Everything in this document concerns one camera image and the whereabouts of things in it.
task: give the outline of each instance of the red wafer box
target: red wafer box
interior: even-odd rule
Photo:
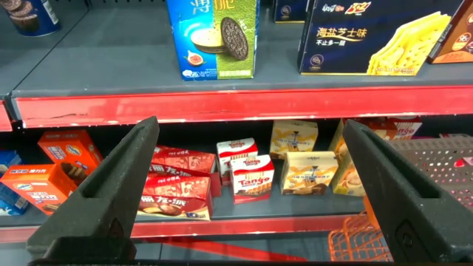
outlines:
[[[1,182],[47,215],[77,188],[59,165],[11,166]]]
[[[138,214],[210,220],[209,177],[162,177],[149,174]]]
[[[149,173],[162,177],[210,177],[212,196],[222,195],[215,154],[158,145],[154,149]]]

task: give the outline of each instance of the tango wafer box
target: tango wafer box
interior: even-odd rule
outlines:
[[[303,75],[417,75],[463,0],[317,0],[299,46]]]
[[[252,137],[243,140],[231,140],[217,143],[217,156],[219,159],[219,172],[222,185],[230,185],[230,161],[255,157],[258,155],[258,147]]]
[[[432,64],[473,62],[473,0],[465,0],[427,61]]]
[[[215,154],[158,145],[154,148],[149,173],[163,177],[210,177],[212,196],[222,195]]]
[[[57,210],[77,188],[57,164],[11,166],[1,182],[47,215]]]
[[[210,220],[212,198],[209,177],[162,177],[149,174],[138,214]]]
[[[289,151],[312,151],[318,135],[317,123],[276,120],[271,135],[270,156],[284,159]]]
[[[269,155],[230,161],[234,204],[268,200],[274,166]]]
[[[253,77],[259,0],[166,3],[184,81]]]
[[[309,0],[274,0],[274,22],[304,23]]]
[[[76,185],[80,185],[103,160],[85,130],[45,132],[38,144]]]
[[[288,152],[282,169],[282,194],[323,195],[338,163],[333,151]]]

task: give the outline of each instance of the orange snack box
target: orange snack box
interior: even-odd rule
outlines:
[[[79,185],[103,160],[85,130],[45,132],[38,145]]]
[[[1,182],[47,215],[77,188],[59,165],[11,166]]]

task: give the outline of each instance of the oreo box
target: oreo box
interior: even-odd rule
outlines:
[[[299,47],[303,75],[417,75],[463,0],[317,0]]]
[[[274,22],[304,23],[309,0],[274,0]]]
[[[259,0],[166,3],[184,81],[253,77]]]

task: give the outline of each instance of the red snack box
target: red snack box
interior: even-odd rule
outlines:
[[[210,220],[209,177],[162,177],[149,174],[138,214]]]
[[[269,199],[274,175],[269,155],[231,160],[230,167],[234,204]]]
[[[47,215],[77,188],[59,165],[11,166],[1,181]]]
[[[45,132],[38,145],[79,185],[103,160],[85,130]]]
[[[215,154],[158,145],[154,149],[149,173],[163,177],[210,177],[212,196],[222,195]]]

